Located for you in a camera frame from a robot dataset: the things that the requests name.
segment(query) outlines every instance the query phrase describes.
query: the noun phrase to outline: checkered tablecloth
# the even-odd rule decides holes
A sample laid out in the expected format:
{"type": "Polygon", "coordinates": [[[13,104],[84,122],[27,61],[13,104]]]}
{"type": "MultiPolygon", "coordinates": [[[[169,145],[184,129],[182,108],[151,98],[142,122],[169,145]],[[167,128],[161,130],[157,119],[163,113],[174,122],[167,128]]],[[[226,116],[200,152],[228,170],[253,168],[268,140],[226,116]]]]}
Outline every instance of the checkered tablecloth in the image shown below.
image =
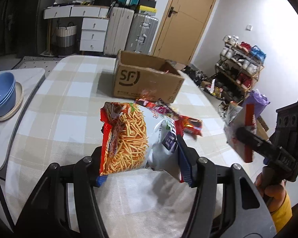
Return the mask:
{"type": "MultiPolygon", "coordinates": [[[[102,143],[99,110],[112,97],[115,59],[70,56],[62,59],[34,96],[19,126],[11,149],[6,200],[16,222],[32,189],[52,162],[73,164],[91,155],[102,143]]],[[[261,169],[261,158],[244,164],[226,143],[223,121],[205,95],[188,76],[174,107],[183,115],[202,119],[203,137],[184,136],[215,164],[241,164],[253,178],[261,169]]],[[[70,187],[72,228],[78,230],[70,187]]],[[[180,237],[193,203],[195,189],[180,184],[165,172],[148,169],[109,175],[96,189],[97,202],[110,237],[180,237]]],[[[221,208],[219,187],[217,213],[221,208]]]]}

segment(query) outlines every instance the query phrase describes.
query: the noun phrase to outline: stack of bowls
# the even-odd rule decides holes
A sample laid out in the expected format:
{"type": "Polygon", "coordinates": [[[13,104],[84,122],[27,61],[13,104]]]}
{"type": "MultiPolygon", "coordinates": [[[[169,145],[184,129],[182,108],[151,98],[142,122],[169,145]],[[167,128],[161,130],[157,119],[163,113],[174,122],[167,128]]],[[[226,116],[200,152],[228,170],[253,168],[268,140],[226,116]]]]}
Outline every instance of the stack of bowls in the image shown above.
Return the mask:
{"type": "Polygon", "coordinates": [[[15,106],[15,78],[10,72],[0,74],[0,116],[6,115],[15,106]]]}

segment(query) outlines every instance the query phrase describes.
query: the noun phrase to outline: door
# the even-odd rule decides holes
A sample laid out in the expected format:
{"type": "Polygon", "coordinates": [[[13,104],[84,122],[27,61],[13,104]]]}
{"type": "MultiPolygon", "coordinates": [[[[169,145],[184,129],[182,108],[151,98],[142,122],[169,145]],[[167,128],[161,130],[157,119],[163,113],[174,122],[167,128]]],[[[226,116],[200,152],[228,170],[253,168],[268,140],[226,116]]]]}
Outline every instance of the door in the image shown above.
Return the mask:
{"type": "Polygon", "coordinates": [[[172,0],[153,55],[187,65],[215,0],[172,0]]]}

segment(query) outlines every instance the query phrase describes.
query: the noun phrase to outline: purple plastic bag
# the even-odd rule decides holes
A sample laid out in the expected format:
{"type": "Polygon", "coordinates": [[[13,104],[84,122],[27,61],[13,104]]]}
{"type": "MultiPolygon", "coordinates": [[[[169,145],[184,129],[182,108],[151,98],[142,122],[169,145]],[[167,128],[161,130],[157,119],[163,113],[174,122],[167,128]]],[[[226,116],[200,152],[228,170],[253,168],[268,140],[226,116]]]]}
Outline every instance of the purple plastic bag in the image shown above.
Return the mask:
{"type": "Polygon", "coordinates": [[[262,111],[264,111],[265,107],[270,104],[267,97],[262,95],[259,90],[252,90],[250,95],[245,99],[242,107],[245,107],[247,104],[255,105],[255,118],[257,119],[262,111]]]}

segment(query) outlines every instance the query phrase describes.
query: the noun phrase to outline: beige plate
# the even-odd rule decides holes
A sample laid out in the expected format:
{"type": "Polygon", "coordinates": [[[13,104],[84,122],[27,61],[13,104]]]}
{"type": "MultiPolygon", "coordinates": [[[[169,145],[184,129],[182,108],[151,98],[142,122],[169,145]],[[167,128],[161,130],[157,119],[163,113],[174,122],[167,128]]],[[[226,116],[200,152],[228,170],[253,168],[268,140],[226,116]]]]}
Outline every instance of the beige plate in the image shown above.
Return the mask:
{"type": "Polygon", "coordinates": [[[22,105],[24,92],[22,85],[19,82],[15,83],[15,93],[15,106],[11,109],[9,113],[7,113],[4,116],[1,116],[0,121],[5,121],[14,116],[14,114],[19,110],[20,106],[22,105]]]}

